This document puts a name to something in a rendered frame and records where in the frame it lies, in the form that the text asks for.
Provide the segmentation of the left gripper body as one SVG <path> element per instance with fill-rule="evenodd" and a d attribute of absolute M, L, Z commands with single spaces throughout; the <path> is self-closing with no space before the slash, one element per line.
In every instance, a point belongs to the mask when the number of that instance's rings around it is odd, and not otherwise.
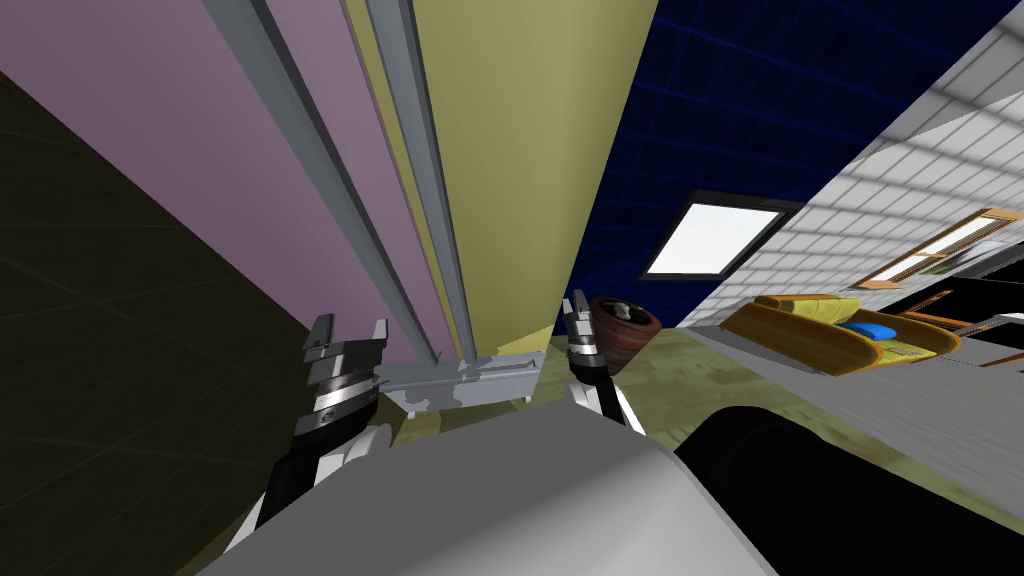
<path fill-rule="evenodd" d="M 310 337 L 304 345 L 304 362 L 310 365 L 307 385 L 354 372 L 373 371 L 382 362 L 385 338 L 329 343 Z"/>

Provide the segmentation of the brown round pot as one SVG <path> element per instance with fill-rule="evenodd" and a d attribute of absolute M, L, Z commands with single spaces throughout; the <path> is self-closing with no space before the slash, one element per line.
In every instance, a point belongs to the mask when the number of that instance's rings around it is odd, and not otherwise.
<path fill-rule="evenodd" d="M 615 376 L 662 330 L 662 323 L 645 308 L 611 297 L 589 301 L 598 351 Z"/>

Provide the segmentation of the black framed window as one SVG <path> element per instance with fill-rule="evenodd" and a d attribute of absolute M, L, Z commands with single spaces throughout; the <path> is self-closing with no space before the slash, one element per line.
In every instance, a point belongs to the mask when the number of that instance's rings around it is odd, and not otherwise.
<path fill-rule="evenodd" d="M 803 202 L 695 189 L 638 279 L 722 282 L 804 206 Z"/>

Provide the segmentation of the olive yellow door leaf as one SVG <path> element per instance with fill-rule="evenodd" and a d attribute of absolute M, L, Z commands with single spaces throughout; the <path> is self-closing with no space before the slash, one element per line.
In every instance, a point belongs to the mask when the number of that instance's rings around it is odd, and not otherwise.
<path fill-rule="evenodd" d="M 546 348 L 658 0 L 411 0 L 473 342 Z"/>

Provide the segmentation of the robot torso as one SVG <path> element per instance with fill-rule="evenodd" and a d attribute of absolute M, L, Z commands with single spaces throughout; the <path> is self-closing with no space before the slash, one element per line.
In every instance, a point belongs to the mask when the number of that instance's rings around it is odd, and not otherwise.
<path fill-rule="evenodd" d="M 562 399 L 344 464 L 199 576 L 778 576 L 666 447 Z"/>

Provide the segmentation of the yellow sofa with blue cushion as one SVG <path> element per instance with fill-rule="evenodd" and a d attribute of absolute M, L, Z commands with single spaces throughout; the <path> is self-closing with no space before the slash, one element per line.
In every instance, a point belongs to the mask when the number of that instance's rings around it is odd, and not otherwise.
<path fill-rule="evenodd" d="M 961 337 L 942 328 L 827 294 L 761 295 L 720 327 L 835 377 L 924 362 L 961 347 Z"/>

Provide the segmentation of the wooden framed window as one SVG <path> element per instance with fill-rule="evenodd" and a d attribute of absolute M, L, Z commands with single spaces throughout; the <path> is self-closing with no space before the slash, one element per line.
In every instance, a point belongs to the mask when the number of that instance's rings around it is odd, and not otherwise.
<path fill-rule="evenodd" d="M 849 290 L 897 290 L 900 282 L 932 268 L 1010 224 L 1024 219 L 1024 212 L 985 209 L 974 212 L 940 234 L 929 238 L 914 250 L 880 268 L 852 284 Z"/>

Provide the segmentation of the black table with wooden legs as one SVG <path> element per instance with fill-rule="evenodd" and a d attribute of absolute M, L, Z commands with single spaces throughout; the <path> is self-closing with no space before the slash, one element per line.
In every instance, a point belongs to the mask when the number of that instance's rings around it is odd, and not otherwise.
<path fill-rule="evenodd" d="M 883 312 L 951 319 L 972 325 L 998 314 L 1024 314 L 1024 241 L 886 305 Z"/>

